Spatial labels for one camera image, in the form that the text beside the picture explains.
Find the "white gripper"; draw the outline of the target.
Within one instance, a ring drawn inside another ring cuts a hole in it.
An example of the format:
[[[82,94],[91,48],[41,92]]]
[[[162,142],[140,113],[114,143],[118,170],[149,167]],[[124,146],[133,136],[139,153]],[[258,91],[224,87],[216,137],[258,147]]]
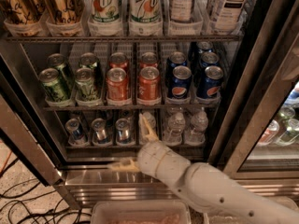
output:
[[[124,158],[108,164],[107,168],[115,172],[131,173],[138,173],[140,170],[143,174],[150,175],[169,188],[173,188],[183,177],[191,162],[162,141],[158,141],[156,132],[143,114],[139,115],[139,124],[142,138],[151,143],[147,143],[139,150],[137,162],[133,158]]]

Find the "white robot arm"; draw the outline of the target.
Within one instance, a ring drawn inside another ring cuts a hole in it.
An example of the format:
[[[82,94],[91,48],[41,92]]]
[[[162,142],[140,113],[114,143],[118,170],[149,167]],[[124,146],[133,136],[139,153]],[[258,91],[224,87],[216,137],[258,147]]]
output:
[[[156,178],[198,212],[222,210],[249,224],[299,224],[298,211],[254,194],[207,163],[190,162],[165,145],[143,115],[139,119],[148,143],[135,159],[112,162],[110,170]]]

